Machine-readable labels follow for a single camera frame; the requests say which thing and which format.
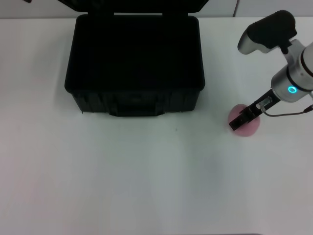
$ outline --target open case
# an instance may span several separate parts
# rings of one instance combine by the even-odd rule
[[[198,12],[208,0],[59,0],[77,18],[65,89],[82,112],[191,111],[204,88]],[[136,16],[114,13],[162,13]]]

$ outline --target white surface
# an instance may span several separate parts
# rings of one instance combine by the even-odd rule
[[[227,127],[286,64],[237,51],[256,20],[200,19],[196,110],[151,118],[81,114],[64,89],[75,19],[0,20],[0,234],[312,234],[313,114]],[[313,18],[296,20],[308,45]]]
[[[240,0],[237,17],[268,16],[279,10],[294,16],[313,16],[312,0]]]
[[[210,0],[197,17],[231,17],[237,0]],[[76,18],[75,12],[57,0],[0,0],[0,18]]]

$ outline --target robotic arm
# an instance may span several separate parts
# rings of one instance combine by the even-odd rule
[[[255,50],[268,53],[276,47],[280,47],[287,60],[287,65],[272,78],[271,89],[243,109],[240,115],[229,123],[234,131],[262,113],[270,117],[279,117],[313,110],[313,105],[311,105],[300,113],[283,115],[266,113],[266,110],[280,100],[292,103],[307,94],[313,98],[313,43],[305,47],[298,40],[290,42],[290,39],[296,34],[295,19],[288,11],[278,11],[253,23],[243,33],[238,43],[238,50],[242,54],[247,55]]]

